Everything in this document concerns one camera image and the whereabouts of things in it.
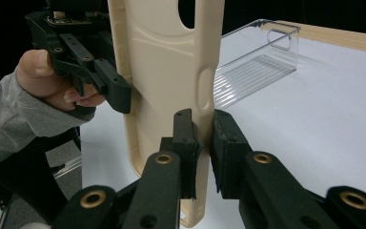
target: human hand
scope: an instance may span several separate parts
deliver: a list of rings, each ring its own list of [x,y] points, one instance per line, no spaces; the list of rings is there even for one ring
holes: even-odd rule
[[[25,91],[60,111],[73,110],[75,103],[95,107],[105,101],[91,84],[85,85],[85,95],[80,96],[70,79],[54,73],[45,50],[26,51],[19,60],[16,78]]]

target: beige plastic panel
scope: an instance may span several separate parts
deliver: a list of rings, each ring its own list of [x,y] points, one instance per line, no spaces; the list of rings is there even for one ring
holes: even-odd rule
[[[199,140],[197,200],[184,199],[181,224],[204,216],[224,0],[197,0],[194,29],[179,17],[178,0],[109,0],[117,70],[132,83],[132,112],[125,126],[132,167],[140,176],[147,158],[173,136],[173,115],[191,108]]]

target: transparent plastic box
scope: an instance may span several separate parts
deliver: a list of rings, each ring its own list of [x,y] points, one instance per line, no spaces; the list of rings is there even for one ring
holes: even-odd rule
[[[300,27],[266,19],[225,34],[213,84],[223,110],[296,70]]]

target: gray jacket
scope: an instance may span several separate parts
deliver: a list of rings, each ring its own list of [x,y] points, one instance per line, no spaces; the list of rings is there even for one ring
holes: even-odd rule
[[[24,91],[14,73],[9,74],[0,81],[0,161],[36,136],[59,135],[93,116],[58,111]]]

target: white tabletop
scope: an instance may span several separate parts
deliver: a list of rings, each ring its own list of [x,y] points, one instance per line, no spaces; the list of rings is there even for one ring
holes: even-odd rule
[[[297,70],[225,111],[254,150],[276,155],[304,188],[366,192],[366,52],[299,39]],[[81,127],[83,187],[116,191],[137,180],[122,114],[107,103]],[[205,217],[194,228],[244,228],[237,200],[216,193],[210,169]]]

